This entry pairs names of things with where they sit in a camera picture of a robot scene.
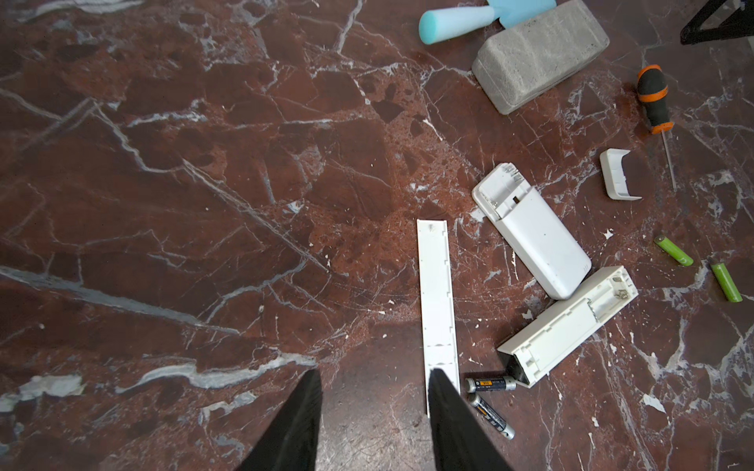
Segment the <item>green battery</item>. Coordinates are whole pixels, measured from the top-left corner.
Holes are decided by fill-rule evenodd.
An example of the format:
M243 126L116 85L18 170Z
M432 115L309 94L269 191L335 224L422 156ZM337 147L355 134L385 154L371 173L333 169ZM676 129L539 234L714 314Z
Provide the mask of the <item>green battery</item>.
M734 282L734 279L732 278L727 265L725 263L722 263L722 261L712 260L710 267L728 302L742 302L743 296L736 286L736 283Z
M677 261L679 265L688 267L694 263L693 258L688 255L683 249L676 245L673 241L668 239L665 235L659 235L654 239L655 245L658 245L667 255L671 256L673 260Z

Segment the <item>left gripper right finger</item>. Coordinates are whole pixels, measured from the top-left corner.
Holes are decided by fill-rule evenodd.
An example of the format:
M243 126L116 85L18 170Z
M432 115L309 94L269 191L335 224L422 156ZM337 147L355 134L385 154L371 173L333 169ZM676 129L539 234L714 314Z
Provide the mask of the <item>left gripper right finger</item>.
M427 398L437 470L512 470L444 370L431 371Z

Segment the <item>white remote control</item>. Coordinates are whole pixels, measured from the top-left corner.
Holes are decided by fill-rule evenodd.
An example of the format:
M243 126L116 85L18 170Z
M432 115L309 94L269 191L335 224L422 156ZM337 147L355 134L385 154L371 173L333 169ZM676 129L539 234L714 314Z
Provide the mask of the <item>white remote control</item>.
M472 198L550 298L570 298L592 262L541 194L512 163L502 163Z

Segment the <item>slim white remote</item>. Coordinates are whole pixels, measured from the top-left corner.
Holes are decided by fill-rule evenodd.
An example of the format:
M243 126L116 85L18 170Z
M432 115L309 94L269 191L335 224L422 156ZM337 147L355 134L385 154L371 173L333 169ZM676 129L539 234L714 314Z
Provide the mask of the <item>slim white remote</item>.
M505 374L532 388L637 297L626 267L598 270L498 346Z

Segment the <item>white battery cover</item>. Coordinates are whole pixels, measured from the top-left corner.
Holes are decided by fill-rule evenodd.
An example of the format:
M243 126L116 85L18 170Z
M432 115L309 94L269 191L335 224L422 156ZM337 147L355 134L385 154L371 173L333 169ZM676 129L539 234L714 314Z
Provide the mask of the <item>white battery cover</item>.
M636 201L641 196L630 195L626 175L622 168L622 159L630 154L627 149L608 148L600 155L600 163L606 186L606 192L612 200Z

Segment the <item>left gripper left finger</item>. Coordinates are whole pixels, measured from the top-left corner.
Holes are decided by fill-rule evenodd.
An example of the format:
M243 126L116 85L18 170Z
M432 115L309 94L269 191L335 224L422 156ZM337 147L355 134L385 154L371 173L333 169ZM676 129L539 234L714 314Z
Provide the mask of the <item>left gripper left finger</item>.
M307 371L237 470L314 470L322 408L321 376Z

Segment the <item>slim remote back cover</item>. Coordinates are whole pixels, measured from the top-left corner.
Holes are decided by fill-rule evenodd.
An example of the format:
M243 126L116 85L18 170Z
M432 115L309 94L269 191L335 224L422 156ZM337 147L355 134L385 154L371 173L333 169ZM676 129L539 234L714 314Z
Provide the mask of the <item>slim remote back cover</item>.
M447 222L417 220L420 309L425 377L425 412L429 413L430 375L445 372L456 391L459 353Z

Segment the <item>AA battery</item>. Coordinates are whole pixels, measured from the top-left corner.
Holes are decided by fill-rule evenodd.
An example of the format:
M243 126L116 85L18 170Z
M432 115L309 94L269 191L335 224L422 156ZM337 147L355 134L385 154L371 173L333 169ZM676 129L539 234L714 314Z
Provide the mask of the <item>AA battery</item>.
M470 394L479 394L483 392L513 391L516 389L518 382L510 376L488 378L467 377L465 384Z

